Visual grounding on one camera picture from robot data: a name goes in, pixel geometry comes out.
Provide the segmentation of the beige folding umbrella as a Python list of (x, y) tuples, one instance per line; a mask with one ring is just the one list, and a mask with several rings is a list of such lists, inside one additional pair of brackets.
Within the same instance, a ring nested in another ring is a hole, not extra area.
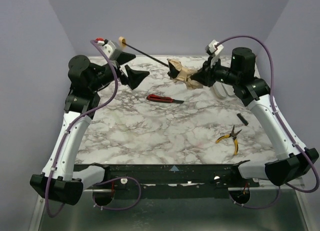
[(168, 58), (167, 64), (166, 64), (166, 63), (160, 61), (159, 59), (127, 44), (126, 39), (122, 36), (120, 36), (118, 38), (118, 41), (119, 41), (119, 44), (123, 48), (129, 47), (129, 48), (133, 49), (134, 51), (137, 51), (138, 53), (156, 61), (157, 63), (159, 63), (167, 68), (169, 68), (169, 72), (167, 74), (174, 83), (182, 82), (185, 84), (185, 86), (188, 90), (195, 90), (195, 89), (202, 89), (203, 88), (203, 85), (200, 82), (191, 79), (191, 76), (198, 72), (196, 69), (187, 68), (187, 67), (183, 66), (179, 60), (172, 59), (172, 58)]

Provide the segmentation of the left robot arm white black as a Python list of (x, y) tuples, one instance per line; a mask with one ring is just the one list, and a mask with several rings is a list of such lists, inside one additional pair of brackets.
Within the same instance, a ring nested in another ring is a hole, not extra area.
[(32, 188), (48, 201), (75, 205), (83, 191), (106, 180), (107, 165), (93, 163), (81, 171), (75, 171), (75, 160), (83, 136), (100, 103), (99, 91), (112, 82), (136, 89), (150, 74), (133, 70), (128, 62), (136, 55), (120, 52), (112, 54), (110, 63), (98, 65), (85, 55), (76, 55), (68, 63), (71, 82), (65, 99), (61, 130), (52, 154), (40, 174), (30, 178)]

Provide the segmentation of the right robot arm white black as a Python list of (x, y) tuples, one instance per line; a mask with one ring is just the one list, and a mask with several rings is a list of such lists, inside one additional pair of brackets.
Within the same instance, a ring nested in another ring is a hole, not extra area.
[(319, 158), (315, 148), (307, 146), (295, 135), (271, 99), (271, 89), (264, 79), (255, 76), (256, 56), (247, 47), (232, 50), (230, 67), (220, 59), (209, 57), (191, 80), (211, 87), (221, 82), (233, 87), (235, 95), (257, 118), (267, 134), (276, 160), (267, 162), (244, 161), (238, 171), (244, 179), (269, 180), (276, 186), (305, 175)]

